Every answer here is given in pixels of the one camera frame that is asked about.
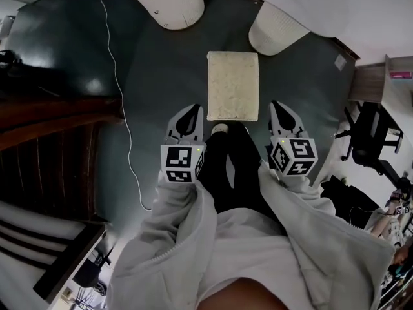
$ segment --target power cord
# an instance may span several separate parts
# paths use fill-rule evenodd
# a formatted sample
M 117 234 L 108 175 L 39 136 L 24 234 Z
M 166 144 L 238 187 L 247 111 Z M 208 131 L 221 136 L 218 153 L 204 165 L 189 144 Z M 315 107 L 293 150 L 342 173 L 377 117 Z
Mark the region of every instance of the power cord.
M 128 125 L 128 121 L 126 120 L 125 106 L 124 106 L 124 104 L 123 104 L 123 102 L 124 102 L 123 92 L 122 92 L 122 89 L 121 89 L 121 87 L 120 87 L 120 85 L 119 85 L 119 82 L 118 82 L 118 80 L 117 80 L 116 60 L 115 60 L 115 57 L 114 57 L 113 54 L 112 54 L 112 51 L 110 50 L 110 31 L 109 31 L 109 25 L 108 25 L 108 11 L 107 11 L 107 9 L 106 9 L 105 4 L 103 3 L 103 0 L 101 0 L 101 4 L 102 4 L 102 6 L 103 6 L 103 9 L 105 10 L 105 24 L 106 24 L 106 29 L 108 30 L 108 51 L 109 51 L 110 57 L 112 58 L 112 60 L 113 60 L 113 62 L 114 62 L 114 75 L 115 75 L 116 85 L 117 85 L 117 87 L 118 87 L 118 89 L 119 89 L 119 91 L 120 91 L 120 93 L 121 93 L 121 98 L 122 98 L 122 113 L 123 113 L 123 116 L 125 117 L 125 125 L 126 125 L 126 128 L 128 129 L 128 133 L 129 133 L 129 151 L 128 151 L 129 168 L 130 168 L 130 170 L 132 171 L 132 174 L 135 176 L 135 179 L 136 179 L 137 188 L 138 188 L 138 190 L 139 190 L 139 202 L 140 202 L 140 204 L 141 204 L 141 207 L 144 208 L 144 210 L 146 210 L 146 211 L 151 211 L 152 209 L 146 208 L 146 207 L 143 205 L 143 202 L 142 202 L 142 194 L 141 194 L 141 185 L 139 184 L 139 178 L 137 177 L 134 169 L 132 168 L 132 164 L 131 164 L 131 162 L 130 162 L 130 152 L 132 151 L 132 133 L 131 133 L 131 131 L 130 131 L 130 128 L 129 128 L 129 125 Z

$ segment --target white hoodie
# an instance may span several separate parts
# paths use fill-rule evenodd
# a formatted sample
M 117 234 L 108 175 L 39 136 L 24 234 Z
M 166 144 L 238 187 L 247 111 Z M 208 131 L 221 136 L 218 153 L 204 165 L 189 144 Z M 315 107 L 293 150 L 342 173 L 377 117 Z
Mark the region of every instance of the white hoodie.
M 334 206 L 306 178 L 281 186 L 263 162 L 261 194 L 288 234 L 316 309 L 376 309 L 392 261 L 387 242 L 335 217 Z M 123 250 L 108 290 L 110 310 L 195 310 L 216 238 L 214 200 L 198 181 L 159 175 L 152 215 Z

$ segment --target gray floor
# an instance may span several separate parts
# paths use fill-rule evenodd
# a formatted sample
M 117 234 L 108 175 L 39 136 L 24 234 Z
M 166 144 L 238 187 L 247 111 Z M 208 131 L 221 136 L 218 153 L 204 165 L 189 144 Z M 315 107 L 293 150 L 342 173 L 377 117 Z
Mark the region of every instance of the gray floor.
M 150 206 L 156 197 L 159 146 L 168 120 L 181 108 L 207 109 L 207 53 L 210 50 L 251 52 L 248 30 L 260 8 L 252 0 L 206 0 L 205 13 L 193 27 L 165 30 L 136 0 L 105 0 L 112 50 L 125 91 L 126 116 L 132 129 L 132 164 Z M 106 51 L 104 13 L 99 0 L 40 0 L 24 7 L 12 29 L 8 48 L 23 61 L 56 70 L 54 85 L 65 95 L 116 95 L 113 65 Z M 340 72 L 338 54 L 347 64 Z M 246 123 L 265 157 L 269 144 L 267 107 L 280 100 L 301 115 L 315 138 L 319 162 L 314 180 L 332 144 L 348 96 L 354 61 L 329 40 L 309 34 L 275 57 L 259 57 L 259 121 Z M 211 129 L 207 123 L 205 134 Z M 128 170 L 125 126 L 102 131 L 97 157 L 97 207 L 123 238 L 136 233 L 144 216 L 137 185 Z

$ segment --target white label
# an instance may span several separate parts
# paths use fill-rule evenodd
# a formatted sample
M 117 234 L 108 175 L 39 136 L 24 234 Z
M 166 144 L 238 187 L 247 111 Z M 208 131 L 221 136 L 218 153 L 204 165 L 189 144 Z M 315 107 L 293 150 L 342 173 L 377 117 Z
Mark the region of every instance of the white label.
M 338 54 L 338 57 L 336 58 L 336 62 L 334 62 L 337 69 L 342 71 L 346 63 L 347 63 L 346 59 L 341 54 Z

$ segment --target black office chair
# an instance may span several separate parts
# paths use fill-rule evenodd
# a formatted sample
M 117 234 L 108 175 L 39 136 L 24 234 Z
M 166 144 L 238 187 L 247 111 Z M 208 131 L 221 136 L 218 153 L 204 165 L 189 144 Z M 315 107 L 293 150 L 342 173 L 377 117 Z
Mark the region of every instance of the black office chair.
M 354 123 L 350 112 L 345 109 L 345 114 L 350 123 L 350 130 L 336 135 L 336 139 L 351 136 L 347 155 L 342 156 L 343 161 L 348 160 L 352 153 L 356 164 L 373 168 L 379 175 L 385 175 L 398 189 L 400 177 L 388 161 L 380 160 L 379 156 L 384 146 L 395 147 L 394 152 L 398 153 L 403 139 L 403 132 L 399 130 L 396 123 L 388 115 L 386 110 L 376 103 L 364 103 L 359 105 L 360 115 Z M 399 130 L 399 138 L 395 141 L 387 141 L 388 129 Z

